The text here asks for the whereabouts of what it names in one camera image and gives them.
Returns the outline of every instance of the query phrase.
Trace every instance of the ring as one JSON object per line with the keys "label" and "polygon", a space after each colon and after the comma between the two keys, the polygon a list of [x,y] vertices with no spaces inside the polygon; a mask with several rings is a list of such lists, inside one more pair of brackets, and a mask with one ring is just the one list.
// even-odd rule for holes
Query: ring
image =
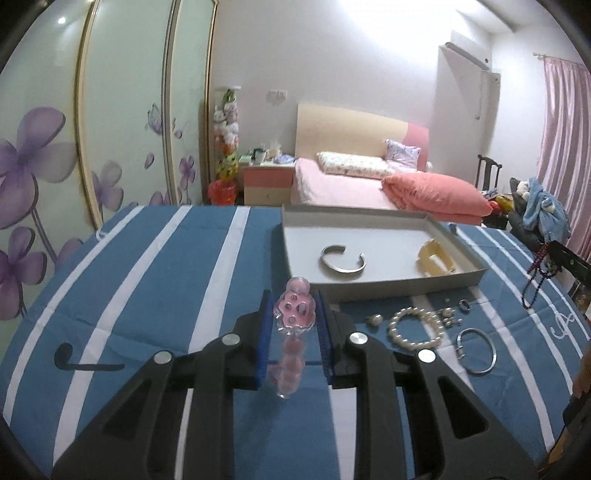
{"label": "ring", "polygon": [[468,303],[467,300],[464,299],[460,300],[460,303],[457,304],[457,307],[464,313],[470,313],[470,310],[472,310],[472,306]]}

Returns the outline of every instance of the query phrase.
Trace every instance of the silver bangle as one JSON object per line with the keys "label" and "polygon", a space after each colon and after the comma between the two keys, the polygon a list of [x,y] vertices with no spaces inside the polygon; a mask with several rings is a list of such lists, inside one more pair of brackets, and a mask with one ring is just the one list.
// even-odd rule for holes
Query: silver bangle
{"label": "silver bangle", "polygon": [[484,338],[484,340],[486,340],[488,342],[488,345],[491,347],[491,351],[492,351],[492,362],[489,368],[487,368],[486,370],[473,370],[471,368],[468,368],[466,365],[464,365],[462,363],[462,366],[464,367],[464,369],[467,372],[470,372],[473,375],[486,375],[488,372],[490,372],[493,367],[495,366],[496,363],[496,347],[495,344],[492,342],[491,337],[489,337],[487,334],[485,334],[482,330],[479,330],[477,328],[467,328],[466,330],[462,330],[459,335],[457,336],[457,341],[456,341],[456,355],[457,355],[457,359],[460,361],[460,363],[462,362],[462,359],[466,356],[466,354],[464,353],[464,347],[462,346],[462,335],[464,335],[465,333],[475,333],[479,336],[481,336],[482,338]]}
{"label": "silver bangle", "polygon": [[331,253],[343,254],[343,253],[345,253],[346,249],[347,249],[347,247],[344,245],[329,245],[328,247],[325,247],[322,250],[322,253],[320,254],[320,261],[325,266],[327,266],[329,269],[331,269],[332,271],[335,271],[337,273],[343,273],[343,274],[348,274],[348,275],[361,273],[365,269],[365,265],[367,265],[367,262],[365,261],[365,256],[363,254],[359,255],[359,267],[354,268],[352,270],[347,270],[345,268],[335,267],[334,265],[331,265],[330,263],[328,263],[324,257],[326,254],[331,254]]}

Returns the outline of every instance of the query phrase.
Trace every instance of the bed headboard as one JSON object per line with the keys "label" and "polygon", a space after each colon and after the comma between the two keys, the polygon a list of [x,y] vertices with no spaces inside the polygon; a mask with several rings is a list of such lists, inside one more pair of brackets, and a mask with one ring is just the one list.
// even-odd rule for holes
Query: bed headboard
{"label": "bed headboard", "polygon": [[316,158],[316,154],[322,151],[383,157],[387,138],[421,147],[418,169],[425,170],[429,148],[427,128],[344,108],[298,105],[296,158]]}

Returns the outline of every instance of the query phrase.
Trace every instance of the sliding wardrobe door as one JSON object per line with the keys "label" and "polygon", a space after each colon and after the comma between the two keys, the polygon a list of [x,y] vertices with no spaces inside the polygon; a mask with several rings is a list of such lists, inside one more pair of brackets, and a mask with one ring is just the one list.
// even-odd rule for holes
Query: sliding wardrobe door
{"label": "sliding wardrobe door", "polygon": [[171,142],[178,201],[203,203],[201,165],[206,165],[205,84],[212,0],[181,0],[170,73]]}
{"label": "sliding wardrobe door", "polygon": [[82,80],[80,136],[100,224],[130,203],[171,203],[162,83],[172,1],[98,1]]}
{"label": "sliding wardrobe door", "polygon": [[93,233],[74,130],[74,77],[90,5],[53,2],[0,73],[0,360],[22,314]]}

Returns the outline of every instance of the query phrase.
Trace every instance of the floral pillow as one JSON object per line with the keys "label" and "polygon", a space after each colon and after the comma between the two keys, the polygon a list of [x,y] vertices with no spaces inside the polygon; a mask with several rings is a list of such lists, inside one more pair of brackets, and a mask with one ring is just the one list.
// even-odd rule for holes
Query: floral pillow
{"label": "floral pillow", "polygon": [[321,170],[331,175],[382,180],[400,170],[399,167],[389,165],[383,158],[379,157],[320,152],[317,154],[317,158]]}
{"label": "floral pillow", "polygon": [[386,162],[400,163],[406,167],[417,169],[420,147],[409,147],[396,140],[386,140]]}

